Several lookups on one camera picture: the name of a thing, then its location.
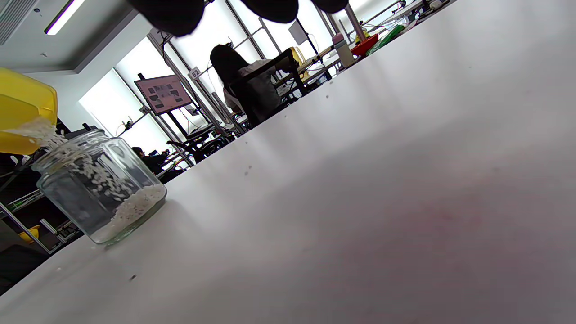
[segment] yellow container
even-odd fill
[[[0,152],[32,154],[38,145],[30,138],[6,133],[22,124],[44,117],[56,125],[56,90],[22,74],[0,68]]]

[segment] ceiling light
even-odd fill
[[[69,0],[44,32],[47,35],[56,35],[83,3],[84,0]]]

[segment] uncooked rice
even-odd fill
[[[56,126],[53,126],[46,118],[38,117],[23,124],[18,129],[4,130],[4,132],[29,137],[30,142],[47,148],[49,152],[67,144],[55,152],[55,158],[63,165],[70,166],[73,172],[87,177],[95,186],[91,189],[93,194],[103,193],[115,201],[122,202],[116,208],[116,213],[110,223],[91,235],[91,238],[97,243],[104,243],[113,239],[128,225],[141,218],[166,194],[166,188],[163,185],[155,184],[141,188],[128,196],[133,189],[128,186],[126,181],[113,176],[78,145],[68,142],[64,136],[59,135],[56,132]]]

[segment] monitor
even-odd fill
[[[184,90],[180,79],[176,76],[165,76],[134,82],[156,116],[192,103],[192,99]]]

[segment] white table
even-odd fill
[[[455,3],[170,182],[121,244],[58,252],[0,322],[573,323],[575,13]]]

